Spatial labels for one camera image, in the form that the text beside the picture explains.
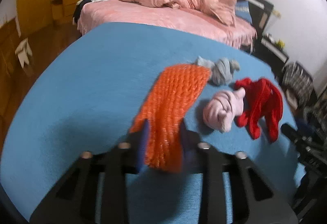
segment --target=small stool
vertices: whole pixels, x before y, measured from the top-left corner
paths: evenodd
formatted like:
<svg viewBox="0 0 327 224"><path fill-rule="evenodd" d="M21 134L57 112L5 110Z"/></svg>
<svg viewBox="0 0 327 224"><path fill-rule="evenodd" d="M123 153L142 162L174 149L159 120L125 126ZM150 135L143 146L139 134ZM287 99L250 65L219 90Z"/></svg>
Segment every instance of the small stool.
<svg viewBox="0 0 327 224"><path fill-rule="evenodd" d="M19 43L18 47L15 50L15 54L17 55L22 68L24 68L24 63L29 65L28 56L32 56L33 53L29 46L27 38L24 39L21 43Z"/></svg>

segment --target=blue bedspread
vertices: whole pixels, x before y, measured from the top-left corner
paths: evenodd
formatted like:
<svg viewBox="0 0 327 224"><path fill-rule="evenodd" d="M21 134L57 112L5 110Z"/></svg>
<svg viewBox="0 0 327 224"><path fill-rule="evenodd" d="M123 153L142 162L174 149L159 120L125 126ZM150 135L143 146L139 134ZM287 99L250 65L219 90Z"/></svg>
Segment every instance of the blue bedspread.
<svg viewBox="0 0 327 224"><path fill-rule="evenodd" d="M126 134L159 73L197 56L228 57L241 66L235 79L266 77L269 66L222 43L162 27L108 23L68 47L39 77L10 126L1 158L0 181L29 219L43 196L85 150L105 152ZM219 89L207 85L186 114L188 129L218 150L242 150L273 185L290 199L304 175L293 145L283 135L269 144L252 140L245 128L210 133L202 109ZM284 99L282 121L295 126ZM145 169L128 176L131 223L197 223L201 175L167 175Z"/></svg>

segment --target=black metal headboard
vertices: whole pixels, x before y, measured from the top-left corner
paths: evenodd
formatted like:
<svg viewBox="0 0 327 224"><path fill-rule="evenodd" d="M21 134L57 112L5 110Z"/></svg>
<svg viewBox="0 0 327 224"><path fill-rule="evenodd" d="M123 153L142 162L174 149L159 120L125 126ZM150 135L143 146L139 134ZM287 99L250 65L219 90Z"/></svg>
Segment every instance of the black metal headboard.
<svg viewBox="0 0 327 224"><path fill-rule="evenodd" d="M246 0L249 2L252 26L257 30L258 39L261 40L262 33L271 16L274 5L266 0Z"/></svg>

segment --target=nightstand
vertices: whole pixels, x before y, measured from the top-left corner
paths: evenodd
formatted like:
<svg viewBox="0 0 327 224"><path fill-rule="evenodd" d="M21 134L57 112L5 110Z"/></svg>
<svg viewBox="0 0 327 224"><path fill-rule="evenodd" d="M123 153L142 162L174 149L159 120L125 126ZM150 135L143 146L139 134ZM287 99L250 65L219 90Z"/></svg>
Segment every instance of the nightstand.
<svg viewBox="0 0 327 224"><path fill-rule="evenodd" d="M267 63L275 76L281 74L283 66L289 60L289 56L275 47L266 37L262 37L254 43L252 55Z"/></svg>

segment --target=orange knitted cloth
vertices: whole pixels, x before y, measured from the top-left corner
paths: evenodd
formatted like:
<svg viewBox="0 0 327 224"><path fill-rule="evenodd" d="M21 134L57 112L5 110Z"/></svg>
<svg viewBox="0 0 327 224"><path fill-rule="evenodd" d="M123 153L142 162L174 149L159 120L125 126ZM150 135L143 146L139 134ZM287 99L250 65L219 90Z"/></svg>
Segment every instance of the orange knitted cloth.
<svg viewBox="0 0 327 224"><path fill-rule="evenodd" d="M144 120L149 120L146 165L169 172L181 170L179 125L209 77L208 68L193 64L170 66L161 73L130 129L139 131Z"/></svg>

